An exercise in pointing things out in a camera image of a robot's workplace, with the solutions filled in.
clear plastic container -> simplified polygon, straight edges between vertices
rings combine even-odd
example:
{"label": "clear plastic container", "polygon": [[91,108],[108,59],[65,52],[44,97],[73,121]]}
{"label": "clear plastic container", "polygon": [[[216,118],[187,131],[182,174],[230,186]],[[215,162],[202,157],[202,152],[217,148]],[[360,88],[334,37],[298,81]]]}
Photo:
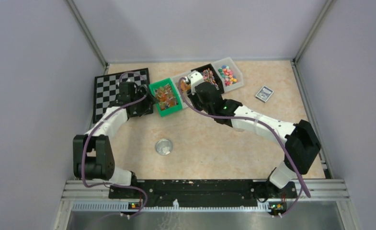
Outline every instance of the clear plastic container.
{"label": "clear plastic container", "polygon": [[[188,106],[185,104],[185,102],[182,101],[182,97],[181,97],[181,95],[179,94],[179,90],[178,90],[178,81],[179,81],[179,79],[180,79],[181,77],[186,77],[186,76],[188,76],[188,74],[190,74],[190,73],[191,73],[190,71],[187,71],[187,72],[184,72],[184,73],[181,73],[181,74],[178,74],[178,75],[176,75],[176,76],[171,77],[172,83],[174,83],[174,86],[175,86],[175,88],[176,88],[176,90],[177,90],[177,93],[178,93],[178,96],[179,96],[180,101],[181,101],[181,103],[182,103],[182,108],[183,108],[183,109],[184,109],[184,108],[187,108]],[[185,98],[186,98],[187,100],[189,100],[188,95],[186,95],[186,93],[185,93],[184,95],[185,95]]]}
{"label": "clear plastic container", "polygon": [[[233,62],[233,60],[230,57],[212,62],[211,64],[213,68],[216,70],[217,75],[223,82],[224,92],[229,92],[229,91],[232,91],[232,90],[235,90],[237,88],[244,86],[243,74],[241,73],[239,68],[237,68],[236,64]],[[228,76],[223,77],[220,74],[219,69],[223,69],[224,66],[229,67],[229,69],[233,72],[233,75],[236,77],[237,82],[233,83],[232,81],[230,81]],[[230,82],[230,85],[226,85],[225,80],[228,80]]]}

colorful candy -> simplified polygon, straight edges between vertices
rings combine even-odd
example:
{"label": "colorful candy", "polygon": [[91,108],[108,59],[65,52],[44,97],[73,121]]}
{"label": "colorful candy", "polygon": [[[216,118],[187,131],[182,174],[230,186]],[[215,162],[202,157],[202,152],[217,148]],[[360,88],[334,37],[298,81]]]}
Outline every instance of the colorful candy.
{"label": "colorful candy", "polygon": [[203,80],[210,82],[212,85],[216,87],[217,90],[219,90],[219,86],[217,85],[215,77],[213,76],[213,72],[210,69],[205,69],[202,72],[202,76],[203,76]]}
{"label": "colorful candy", "polygon": [[226,86],[233,85],[239,81],[237,80],[236,75],[234,75],[233,71],[230,69],[230,66],[223,65],[218,69],[218,71],[224,79]]}
{"label": "colorful candy", "polygon": [[158,105],[161,111],[178,105],[178,100],[169,84],[154,89],[154,96],[159,100]]}

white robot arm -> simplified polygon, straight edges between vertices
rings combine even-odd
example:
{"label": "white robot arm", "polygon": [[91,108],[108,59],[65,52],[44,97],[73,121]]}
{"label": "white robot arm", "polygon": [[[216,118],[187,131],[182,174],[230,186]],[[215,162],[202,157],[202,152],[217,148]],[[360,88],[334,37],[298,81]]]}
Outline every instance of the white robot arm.
{"label": "white robot arm", "polygon": [[[223,99],[221,93],[211,83],[205,82],[203,76],[197,71],[189,74],[185,78],[185,82],[191,85],[188,97],[195,109],[204,110],[210,115],[221,116],[221,118],[214,118],[220,124],[254,132],[279,144],[274,133],[267,128],[269,126],[278,135],[280,142],[285,145],[285,149],[299,172],[301,174],[308,172],[321,148],[309,122],[304,120],[301,120],[298,124],[284,122],[257,113],[240,102]],[[223,117],[240,117],[241,119]],[[284,161],[273,170],[268,180],[281,189],[295,178],[296,173],[285,157]]]}

green bowl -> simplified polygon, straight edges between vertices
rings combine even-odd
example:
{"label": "green bowl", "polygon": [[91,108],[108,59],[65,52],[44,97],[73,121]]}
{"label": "green bowl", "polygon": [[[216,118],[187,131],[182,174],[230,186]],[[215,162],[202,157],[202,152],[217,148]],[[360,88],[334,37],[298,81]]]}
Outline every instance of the green bowl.
{"label": "green bowl", "polygon": [[164,87],[167,84],[169,84],[171,86],[171,90],[174,93],[174,95],[176,97],[176,100],[178,101],[178,104],[176,106],[174,106],[174,107],[171,107],[171,108],[168,108],[168,109],[164,109],[164,110],[161,110],[160,109],[160,105],[156,104],[158,112],[160,113],[161,117],[182,110],[182,102],[181,102],[181,99],[178,96],[178,89],[175,88],[174,83],[172,82],[172,80],[170,78],[167,78],[167,79],[164,79],[164,80],[160,80],[160,81],[152,83],[152,84],[150,84],[148,86],[150,88],[151,94],[155,95],[154,94],[154,90],[155,89],[158,89],[161,86]]}

white wall panel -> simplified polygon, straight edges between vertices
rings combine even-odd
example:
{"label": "white wall panel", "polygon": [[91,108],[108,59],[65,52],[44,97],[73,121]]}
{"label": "white wall panel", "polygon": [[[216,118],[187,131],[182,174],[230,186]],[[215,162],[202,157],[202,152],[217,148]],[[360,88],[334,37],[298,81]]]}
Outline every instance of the white wall panel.
{"label": "white wall panel", "polygon": [[75,0],[109,62],[294,58],[325,0]]}

